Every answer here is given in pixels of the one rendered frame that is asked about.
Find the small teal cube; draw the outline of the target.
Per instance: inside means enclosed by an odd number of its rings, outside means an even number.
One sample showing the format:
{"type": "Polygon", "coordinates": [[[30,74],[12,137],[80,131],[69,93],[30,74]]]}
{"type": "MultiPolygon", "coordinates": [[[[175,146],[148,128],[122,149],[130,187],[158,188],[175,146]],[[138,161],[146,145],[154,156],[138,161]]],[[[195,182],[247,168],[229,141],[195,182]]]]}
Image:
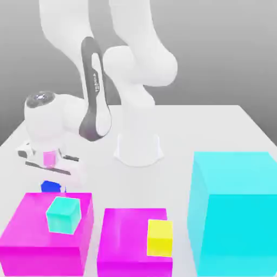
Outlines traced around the small teal cube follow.
{"type": "Polygon", "coordinates": [[[55,197],[46,217],[49,232],[73,235],[82,218],[80,199],[55,197]]]}

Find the large magenta box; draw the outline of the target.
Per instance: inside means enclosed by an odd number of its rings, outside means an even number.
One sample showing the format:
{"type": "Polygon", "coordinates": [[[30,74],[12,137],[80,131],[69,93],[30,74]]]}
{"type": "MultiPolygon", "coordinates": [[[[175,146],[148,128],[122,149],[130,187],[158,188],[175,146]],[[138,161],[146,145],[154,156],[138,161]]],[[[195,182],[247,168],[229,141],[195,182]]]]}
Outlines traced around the large magenta box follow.
{"type": "Polygon", "coordinates": [[[172,258],[147,255],[149,219],[166,220],[166,209],[105,209],[97,277],[172,277],[172,258]]]}
{"type": "Polygon", "coordinates": [[[26,193],[0,236],[5,276],[82,276],[93,231],[91,193],[26,193]],[[51,233],[46,211],[55,197],[80,200],[73,234],[51,233]]]}

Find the large cyan box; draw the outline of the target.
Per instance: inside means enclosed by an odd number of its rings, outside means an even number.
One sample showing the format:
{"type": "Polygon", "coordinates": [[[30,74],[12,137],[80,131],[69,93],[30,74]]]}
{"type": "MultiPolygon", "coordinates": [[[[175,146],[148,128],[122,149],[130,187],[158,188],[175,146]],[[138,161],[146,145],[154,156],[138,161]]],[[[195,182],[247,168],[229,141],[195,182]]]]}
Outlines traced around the large cyan box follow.
{"type": "Polygon", "coordinates": [[[197,277],[277,274],[277,161],[264,151],[197,151],[187,216],[197,277]]]}

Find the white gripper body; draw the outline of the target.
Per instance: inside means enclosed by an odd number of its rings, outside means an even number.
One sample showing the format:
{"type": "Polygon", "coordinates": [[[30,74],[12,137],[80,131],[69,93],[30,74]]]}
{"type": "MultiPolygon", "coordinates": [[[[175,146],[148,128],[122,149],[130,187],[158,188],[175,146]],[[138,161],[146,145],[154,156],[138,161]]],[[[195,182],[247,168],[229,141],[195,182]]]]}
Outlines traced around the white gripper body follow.
{"type": "Polygon", "coordinates": [[[83,162],[62,160],[55,168],[44,168],[30,161],[25,161],[28,168],[35,169],[35,174],[44,181],[59,183],[61,186],[69,188],[81,188],[86,184],[86,170],[83,162]]]}

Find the small yellow cube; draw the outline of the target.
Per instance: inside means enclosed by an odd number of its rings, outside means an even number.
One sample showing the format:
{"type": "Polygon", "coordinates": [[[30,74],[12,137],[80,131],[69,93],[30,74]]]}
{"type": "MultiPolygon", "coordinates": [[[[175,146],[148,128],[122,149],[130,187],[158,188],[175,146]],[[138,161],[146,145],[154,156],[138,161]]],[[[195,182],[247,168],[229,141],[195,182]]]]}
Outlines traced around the small yellow cube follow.
{"type": "Polygon", "coordinates": [[[173,251],[173,222],[169,220],[148,220],[147,255],[171,257],[173,251]]]}

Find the small blue cube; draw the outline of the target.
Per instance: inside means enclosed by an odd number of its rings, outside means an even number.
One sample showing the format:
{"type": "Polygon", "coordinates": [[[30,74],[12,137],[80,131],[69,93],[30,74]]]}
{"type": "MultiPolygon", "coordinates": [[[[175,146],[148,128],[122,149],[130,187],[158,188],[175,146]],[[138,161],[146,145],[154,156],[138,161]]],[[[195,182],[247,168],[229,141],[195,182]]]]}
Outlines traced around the small blue cube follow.
{"type": "Polygon", "coordinates": [[[65,186],[62,186],[61,184],[57,182],[51,182],[45,180],[41,184],[41,191],[42,192],[50,192],[50,193],[66,193],[67,189],[65,186]]]}

